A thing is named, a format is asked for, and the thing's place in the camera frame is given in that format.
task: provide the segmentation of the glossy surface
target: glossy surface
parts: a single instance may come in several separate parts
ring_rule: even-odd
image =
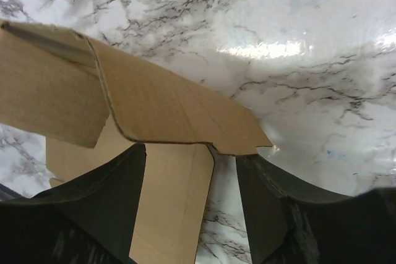
[[[394,1],[0,0],[0,12],[72,27],[232,97],[275,144],[264,157],[356,195],[396,183]],[[37,189],[22,179],[42,185],[43,160],[17,153],[22,136],[4,131],[1,182]],[[240,203],[232,161],[219,164],[199,263],[249,263]]]

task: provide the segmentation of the brown cardboard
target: brown cardboard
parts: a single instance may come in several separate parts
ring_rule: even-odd
[[[149,143],[131,247],[139,264],[194,262],[213,169],[204,144],[237,156],[272,145],[240,104],[70,29],[1,22],[0,55],[0,122],[46,135],[59,178]]]
[[[109,118],[94,149],[48,139],[47,166],[69,181],[108,162],[131,145]],[[130,257],[139,264],[192,263],[213,158],[201,144],[151,143],[146,149],[146,170]]]

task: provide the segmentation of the white marble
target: white marble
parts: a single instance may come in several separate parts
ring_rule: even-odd
[[[0,17],[72,27],[222,92],[261,120],[275,144],[265,158],[356,195],[396,183],[394,1],[0,0]],[[43,139],[2,128],[0,182],[48,187]],[[230,160],[216,167],[197,263],[250,263]]]

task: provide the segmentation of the cardboard fold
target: cardboard fold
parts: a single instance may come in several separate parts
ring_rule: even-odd
[[[214,166],[207,145],[235,156],[272,146],[252,112],[73,30],[0,28],[0,122],[47,136],[47,167],[65,182],[146,143],[130,256],[194,263]]]
[[[28,53],[33,52],[34,46],[31,44],[43,49],[40,51],[41,55],[35,59],[37,63],[65,64],[62,65],[65,68],[63,72],[70,73],[69,75],[75,73],[72,74],[71,70],[67,69],[67,64],[75,67],[75,64],[79,63],[91,67],[96,63],[100,82],[117,127],[131,141],[208,143],[225,155],[251,155],[257,153],[256,147],[271,146],[250,110],[160,66],[65,28],[10,22],[3,22],[1,27],[2,44],[8,43],[9,40],[16,43],[18,40]],[[32,58],[27,60],[23,56],[23,61],[16,61],[15,55],[16,53],[8,54],[10,59],[13,59],[14,70],[18,73],[31,72],[26,64],[32,61]],[[52,70],[51,77],[47,79],[57,80],[63,75]],[[21,83],[35,87],[36,82]],[[83,85],[78,91],[88,90]],[[41,101],[45,104],[47,97],[42,96]],[[92,117],[92,109],[82,105],[79,108],[81,113],[87,113],[88,117]],[[103,126],[103,116],[100,120],[98,123]],[[58,117],[57,125],[65,129],[65,124],[64,118]],[[36,129],[32,125],[28,130],[49,134],[57,139],[64,138],[61,134],[54,135],[52,131],[44,133],[42,127],[40,131]],[[90,143],[81,143],[80,132],[75,133],[75,139],[68,137],[62,140],[92,146]]]

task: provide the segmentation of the marble pattern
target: marble pattern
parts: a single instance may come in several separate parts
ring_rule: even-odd
[[[323,188],[396,184],[394,0],[0,0],[0,17],[72,27],[253,110],[260,154]],[[0,182],[47,187],[44,138],[1,126]],[[213,177],[197,263],[250,263],[232,158]]]

